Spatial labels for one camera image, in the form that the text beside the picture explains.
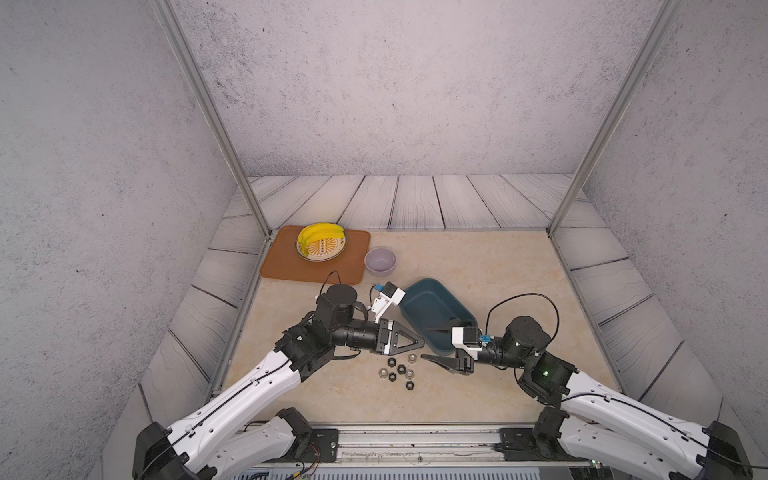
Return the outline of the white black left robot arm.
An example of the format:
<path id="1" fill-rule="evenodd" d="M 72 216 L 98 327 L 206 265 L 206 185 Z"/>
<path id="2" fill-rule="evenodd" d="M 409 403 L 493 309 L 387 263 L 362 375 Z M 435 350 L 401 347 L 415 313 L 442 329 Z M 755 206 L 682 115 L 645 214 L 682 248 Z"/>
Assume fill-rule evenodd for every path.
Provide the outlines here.
<path id="1" fill-rule="evenodd" d="M 135 479 L 229 479 L 282 457 L 300 458 L 312 428 L 294 407 L 280 410 L 255 429 L 246 424 L 326 364 L 337 347 L 395 356 L 424 345 L 421 336 L 385 318 L 406 296 L 392 283 L 375 285 L 369 307 L 354 287 L 322 287 L 314 310 L 284 331 L 274 348 L 239 381 L 186 417 L 164 427 L 157 422 L 137 436 Z"/>

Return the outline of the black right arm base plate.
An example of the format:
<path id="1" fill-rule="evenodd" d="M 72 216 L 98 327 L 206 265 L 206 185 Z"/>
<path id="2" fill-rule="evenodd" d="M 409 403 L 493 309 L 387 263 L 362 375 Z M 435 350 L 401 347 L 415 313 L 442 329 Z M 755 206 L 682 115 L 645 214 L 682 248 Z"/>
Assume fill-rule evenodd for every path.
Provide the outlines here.
<path id="1" fill-rule="evenodd" d="M 500 441 L 492 448 L 501 453 L 505 461 L 585 462 L 568 454 L 558 440 L 534 428 L 501 428 Z"/>

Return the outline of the teal plastic storage box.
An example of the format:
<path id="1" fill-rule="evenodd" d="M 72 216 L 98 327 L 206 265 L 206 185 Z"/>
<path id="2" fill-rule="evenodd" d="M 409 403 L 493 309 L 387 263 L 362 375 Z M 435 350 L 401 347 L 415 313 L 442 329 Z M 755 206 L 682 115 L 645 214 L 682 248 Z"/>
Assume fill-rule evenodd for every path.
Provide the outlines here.
<path id="1" fill-rule="evenodd" d="M 405 289 L 402 316 L 440 356 L 452 355 L 451 334 L 427 332 L 429 327 L 476 327 L 474 315 L 438 280 L 425 278 Z"/>

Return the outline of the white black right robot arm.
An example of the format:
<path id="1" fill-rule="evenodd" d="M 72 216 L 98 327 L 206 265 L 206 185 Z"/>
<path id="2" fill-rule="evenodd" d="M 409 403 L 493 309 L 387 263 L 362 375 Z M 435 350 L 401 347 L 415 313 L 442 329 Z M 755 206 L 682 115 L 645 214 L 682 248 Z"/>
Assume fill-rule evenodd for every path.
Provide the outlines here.
<path id="1" fill-rule="evenodd" d="M 510 369 L 517 386 L 543 404 L 529 432 L 495 445 L 506 456 L 584 459 L 639 479 L 751 479 L 759 469 L 732 427 L 689 422 L 605 386 L 550 353 L 552 336 L 530 316 L 490 336 L 463 312 L 429 300 L 412 321 L 437 337 L 429 361 L 463 375 L 478 364 Z"/>

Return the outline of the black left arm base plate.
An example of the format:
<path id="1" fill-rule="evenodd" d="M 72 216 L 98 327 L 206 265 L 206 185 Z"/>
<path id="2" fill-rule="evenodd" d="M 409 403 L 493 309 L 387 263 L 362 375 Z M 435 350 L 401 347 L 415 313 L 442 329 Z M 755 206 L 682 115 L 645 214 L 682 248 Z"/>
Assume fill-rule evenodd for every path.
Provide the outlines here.
<path id="1" fill-rule="evenodd" d="M 314 463 L 335 463 L 338 457 L 339 430 L 335 428 L 313 429 L 310 436 L 299 440 L 299 446 L 292 447 L 277 463 L 306 465 Z"/>

